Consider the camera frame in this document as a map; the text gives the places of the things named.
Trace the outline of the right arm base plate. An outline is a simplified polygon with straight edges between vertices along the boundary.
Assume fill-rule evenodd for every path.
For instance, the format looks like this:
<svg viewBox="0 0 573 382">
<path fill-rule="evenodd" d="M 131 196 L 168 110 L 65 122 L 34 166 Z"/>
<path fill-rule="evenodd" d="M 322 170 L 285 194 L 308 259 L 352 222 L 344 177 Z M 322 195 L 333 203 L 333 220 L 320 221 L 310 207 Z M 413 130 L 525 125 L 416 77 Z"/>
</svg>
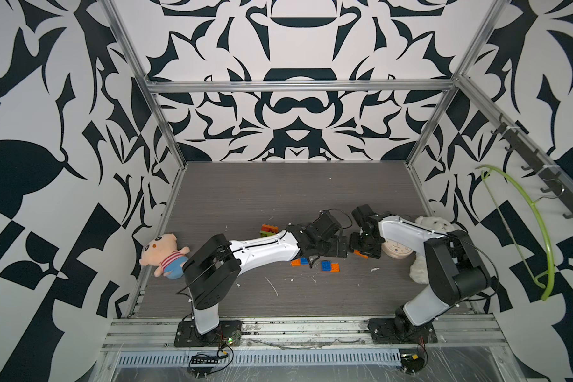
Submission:
<svg viewBox="0 0 573 382">
<path fill-rule="evenodd" d="M 438 342 L 431 323 L 411 326 L 398 318 L 370 318 L 368 330 L 374 344 L 435 344 Z"/>
</svg>

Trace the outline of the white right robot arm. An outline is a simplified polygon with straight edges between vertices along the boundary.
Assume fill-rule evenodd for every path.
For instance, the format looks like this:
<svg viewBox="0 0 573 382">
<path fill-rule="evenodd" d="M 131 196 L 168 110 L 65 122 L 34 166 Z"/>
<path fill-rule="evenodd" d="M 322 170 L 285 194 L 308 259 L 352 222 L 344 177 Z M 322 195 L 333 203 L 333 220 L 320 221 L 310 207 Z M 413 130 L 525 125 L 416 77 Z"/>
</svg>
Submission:
<svg viewBox="0 0 573 382">
<path fill-rule="evenodd" d="M 398 334 L 425 326 L 457 303 L 490 287 L 490 273 L 466 232 L 425 228 L 397 215 L 375 213 L 369 205 L 356 207 L 352 216 L 360 227 L 360 232 L 350 237 L 352 251 L 377 257 L 382 245 L 391 240 L 426 261 L 429 283 L 396 311 L 394 326 Z"/>
</svg>

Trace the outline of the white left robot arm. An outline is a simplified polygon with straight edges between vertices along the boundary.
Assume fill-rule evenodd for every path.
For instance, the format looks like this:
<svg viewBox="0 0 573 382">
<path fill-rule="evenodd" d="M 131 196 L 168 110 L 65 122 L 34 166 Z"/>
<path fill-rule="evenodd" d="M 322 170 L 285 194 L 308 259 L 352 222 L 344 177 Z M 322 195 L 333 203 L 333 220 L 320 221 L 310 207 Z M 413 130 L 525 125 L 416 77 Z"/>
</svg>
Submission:
<svg viewBox="0 0 573 382">
<path fill-rule="evenodd" d="M 245 272 L 278 262 L 306 259 L 310 266 L 321 257 L 345 258 L 348 240 L 329 210 L 305 224 L 288 224 L 277 234 L 254 240 L 228 240 L 216 234 L 183 264 L 194 327 L 200 335 L 220 325 L 219 303 Z"/>
</svg>

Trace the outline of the long green lego brick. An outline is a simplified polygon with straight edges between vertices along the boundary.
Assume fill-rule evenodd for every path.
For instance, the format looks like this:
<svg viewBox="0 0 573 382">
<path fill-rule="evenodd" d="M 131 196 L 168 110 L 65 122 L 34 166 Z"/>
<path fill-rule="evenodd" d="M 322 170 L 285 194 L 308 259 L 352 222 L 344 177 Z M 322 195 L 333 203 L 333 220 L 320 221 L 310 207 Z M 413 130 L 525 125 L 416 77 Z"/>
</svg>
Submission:
<svg viewBox="0 0 573 382">
<path fill-rule="evenodd" d="M 259 232 L 259 236 L 262 237 L 262 238 L 263 238 L 263 237 L 271 237 L 271 236 L 273 236 L 273 235 L 275 235 L 275 233 L 273 233 L 273 232 L 265 232 L 265 231 Z"/>
</svg>

